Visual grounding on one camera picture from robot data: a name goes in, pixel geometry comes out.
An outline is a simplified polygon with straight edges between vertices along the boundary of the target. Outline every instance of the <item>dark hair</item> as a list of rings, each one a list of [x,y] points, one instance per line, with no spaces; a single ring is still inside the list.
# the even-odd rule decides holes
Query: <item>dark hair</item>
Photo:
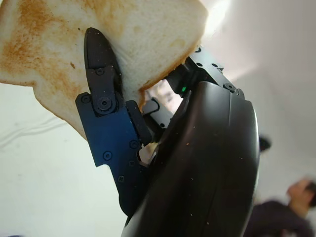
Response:
[[[270,149],[272,143],[271,140],[268,137],[259,136],[259,147],[260,147],[260,152],[265,152],[268,149]]]
[[[316,183],[311,182],[310,184],[308,184],[308,186],[306,187],[306,190],[314,193],[313,199],[310,202],[310,207],[315,207],[316,206]]]

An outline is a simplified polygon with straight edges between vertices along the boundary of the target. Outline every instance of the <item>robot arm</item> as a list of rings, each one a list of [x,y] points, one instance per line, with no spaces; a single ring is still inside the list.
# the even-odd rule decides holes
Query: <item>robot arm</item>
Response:
[[[175,115],[157,101],[142,115],[121,95],[119,67],[102,33],[89,28],[84,50],[91,93],[76,105],[95,164],[110,167],[128,216],[122,236],[240,236],[256,186],[259,136],[252,104],[223,68],[200,47],[167,78],[184,98]],[[153,129],[161,119],[166,129]],[[153,137],[159,145],[143,166],[138,152]]]

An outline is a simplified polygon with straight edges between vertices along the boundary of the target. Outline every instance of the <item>black plastic cover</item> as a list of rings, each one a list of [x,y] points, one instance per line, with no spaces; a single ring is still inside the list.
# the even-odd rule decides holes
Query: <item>black plastic cover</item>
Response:
[[[182,103],[154,153],[150,187],[123,237],[243,233],[259,163],[253,106],[205,81]]]

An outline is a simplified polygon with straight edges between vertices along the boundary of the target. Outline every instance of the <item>slice of bread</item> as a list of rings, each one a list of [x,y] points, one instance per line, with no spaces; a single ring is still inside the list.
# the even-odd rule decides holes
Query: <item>slice of bread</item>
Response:
[[[110,41],[124,98],[141,105],[144,90],[194,51],[206,19],[199,0],[3,0],[0,82],[32,86],[45,108],[85,137],[75,99],[89,92],[83,56],[87,28],[97,28]]]

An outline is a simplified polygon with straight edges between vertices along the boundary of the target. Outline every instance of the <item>black screw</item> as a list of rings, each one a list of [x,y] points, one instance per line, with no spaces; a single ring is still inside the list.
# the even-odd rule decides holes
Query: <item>black screw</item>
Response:
[[[102,68],[98,68],[98,69],[95,71],[95,73],[96,73],[98,76],[100,76],[100,75],[102,75],[102,74],[104,73],[104,70],[103,70]]]
[[[130,167],[134,167],[135,166],[135,161],[131,160],[128,164],[129,164]]]
[[[123,175],[118,177],[118,182],[119,183],[124,183],[124,176]]]
[[[112,106],[112,101],[108,97],[102,97],[98,100],[100,110],[108,110]]]
[[[112,159],[112,153],[111,152],[104,152],[103,159],[105,159],[106,161],[109,161],[110,159]]]
[[[131,140],[130,143],[129,143],[129,146],[132,149],[136,149],[138,147],[138,142],[136,140]]]
[[[84,104],[89,103],[90,101],[90,95],[84,95],[83,97],[81,97],[81,102],[83,102]]]

